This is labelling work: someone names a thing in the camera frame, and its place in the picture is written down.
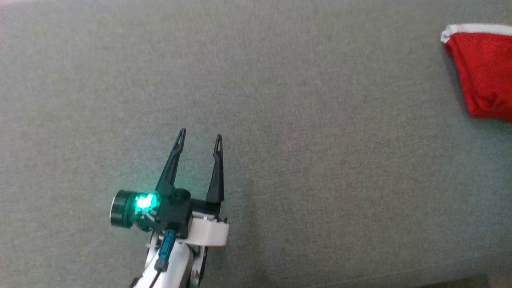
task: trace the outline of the santa hat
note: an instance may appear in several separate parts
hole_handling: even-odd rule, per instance
[[[469,112],[512,122],[512,27],[449,25],[441,41],[459,71]]]

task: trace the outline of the camera lens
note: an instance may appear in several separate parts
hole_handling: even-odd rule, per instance
[[[112,226],[130,228],[133,225],[136,197],[140,193],[119,190],[112,200],[110,208],[110,223]]]

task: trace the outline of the gray fabric surface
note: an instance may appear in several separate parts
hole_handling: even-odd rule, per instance
[[[510,268],[512,125],[465,110],[447,24],[506,0],[41,1],[0,12],[0,286],[126,287],[112,228],[175,137],[229,245],[204,287],[401,287]]]

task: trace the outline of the folded red fabric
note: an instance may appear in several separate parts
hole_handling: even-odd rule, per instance
[[[512,122],[512,27],[449,25],[441,41],[457,66],[469,112]]]

